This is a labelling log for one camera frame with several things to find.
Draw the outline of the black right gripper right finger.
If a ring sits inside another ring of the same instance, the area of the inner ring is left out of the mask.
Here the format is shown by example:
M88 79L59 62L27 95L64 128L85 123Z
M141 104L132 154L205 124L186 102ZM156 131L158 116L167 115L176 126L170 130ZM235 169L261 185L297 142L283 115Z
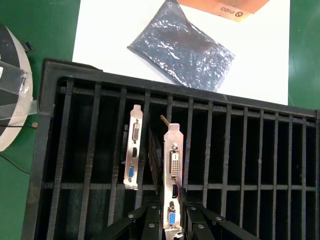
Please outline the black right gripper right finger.
M237 224L227 220L203 203L188 197L184 188L180 189L182 224L185 240L257 240L258 238Z

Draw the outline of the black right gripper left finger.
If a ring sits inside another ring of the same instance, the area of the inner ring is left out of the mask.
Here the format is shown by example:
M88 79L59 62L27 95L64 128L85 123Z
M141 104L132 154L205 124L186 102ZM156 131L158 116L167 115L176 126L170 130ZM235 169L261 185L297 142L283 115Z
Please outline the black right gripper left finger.
M107 240L161 240L162 206L147 203L106 228Z

